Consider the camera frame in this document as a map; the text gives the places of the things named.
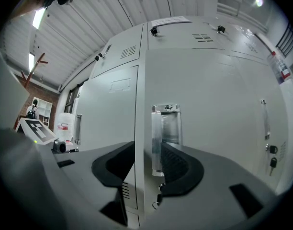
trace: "black slot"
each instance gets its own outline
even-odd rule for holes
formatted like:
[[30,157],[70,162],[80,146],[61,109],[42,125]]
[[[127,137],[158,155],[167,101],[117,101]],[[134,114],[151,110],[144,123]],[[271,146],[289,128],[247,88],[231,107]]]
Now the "black slot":
[[62,168],[62,167],[68,166],[68,165],[72,165],[74,163],[75,162],[72,160],[65,160],[65,161],[58,162],[57,165],[59,166],[59,168]]
[[229,189],[232,191],[248,218],[252,217],[263,208],[262,204],[243,184],[230,186]]

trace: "key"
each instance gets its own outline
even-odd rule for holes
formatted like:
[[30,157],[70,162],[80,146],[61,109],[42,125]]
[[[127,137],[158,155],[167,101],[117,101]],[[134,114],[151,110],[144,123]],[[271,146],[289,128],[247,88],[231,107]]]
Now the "key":
[[276,158],[272,158],[270,161],[270,176],[272,175],[272,171],[274,170],[274,168],[276,168],[276,164],[277,164],[277,159]]

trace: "window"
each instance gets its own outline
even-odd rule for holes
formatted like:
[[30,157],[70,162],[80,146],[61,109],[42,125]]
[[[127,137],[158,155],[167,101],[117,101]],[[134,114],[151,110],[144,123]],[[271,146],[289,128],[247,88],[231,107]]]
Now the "window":
[[82,82],[81,84],[78,84],[74,89],[70,90],[68,98],[67,98],[67,102],[66,102],[65,113],[72,113],[74,101],[76,98],[79,98],[84,82]]

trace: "door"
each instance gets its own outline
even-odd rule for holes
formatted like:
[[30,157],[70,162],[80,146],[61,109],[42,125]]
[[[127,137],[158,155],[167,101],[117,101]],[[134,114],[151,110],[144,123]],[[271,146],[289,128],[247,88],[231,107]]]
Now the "door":
[[84,83],[75,117],[80,151],[135,140],[137,72],[135,66]]
[[215,52],[146,52],[145,147],[151,106],[178,104],[184,146],[230,158],[251,172],[258,150],[255,99],[231,57]]
[[[254,173],[275,189],[282,174],[288,141],[287,112],[282,91],[270,66],[243,58],[237,58],[237,61],[246,85],[256,96],[255,110],[260,149]],[[265,129],[268,129],[270,135],[268,139],[265,138]],[[276,146],[277,153],[270,154],[266,151],[266,144]],[[270,176],[270,160],[273,157],[277,159],[277,167]]]

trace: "ceiling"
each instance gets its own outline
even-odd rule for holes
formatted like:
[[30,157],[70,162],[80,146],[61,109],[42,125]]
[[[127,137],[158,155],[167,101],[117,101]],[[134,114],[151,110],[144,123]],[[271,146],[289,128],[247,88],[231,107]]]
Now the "ceiling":
[[73,0],[47,8],[39,30],[32,26],[35,12],[9,21],[0,35],[0,49],[9,65],[28,74],[29,52],[43,52],[34,78],[54,89],[99,51],[114,35],[141,23],[180,15],[237,17],[266,33],[271,1],[262,7],[254,0]]

